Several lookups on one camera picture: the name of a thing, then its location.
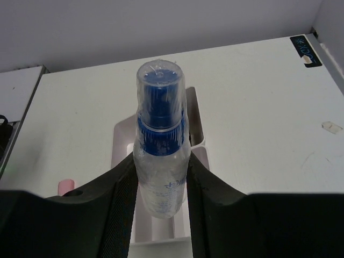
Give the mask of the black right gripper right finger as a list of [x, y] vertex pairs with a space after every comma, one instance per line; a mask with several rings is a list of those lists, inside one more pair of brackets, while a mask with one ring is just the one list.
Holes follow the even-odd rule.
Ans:
[[187, 173], [194, 257], [343, 257], [343, 195], [246, 195], [191, 155]]

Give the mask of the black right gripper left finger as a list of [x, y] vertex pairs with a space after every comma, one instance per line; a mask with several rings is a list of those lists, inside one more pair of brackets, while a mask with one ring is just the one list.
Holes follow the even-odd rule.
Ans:
[[138, 178], [133, 156], [63, 196], [1, 191], [1, 257], [127, 257]]

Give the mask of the pink transparent case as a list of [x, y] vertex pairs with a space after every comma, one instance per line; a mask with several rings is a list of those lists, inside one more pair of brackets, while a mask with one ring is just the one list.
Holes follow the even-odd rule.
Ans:
[[71, 179], [65, 179], [58, 183], [58, 195], [63, 196], [64, 194], [75, 189], [75, 182]]

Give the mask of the blue capped spray bottle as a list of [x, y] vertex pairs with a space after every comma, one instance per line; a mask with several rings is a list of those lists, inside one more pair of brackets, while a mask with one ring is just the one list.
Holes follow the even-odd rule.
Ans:
[[191, 155], [182, 69], [157, 59], [137, 71], [134, 164], [143, 204], [159, 219], [181, 208]]

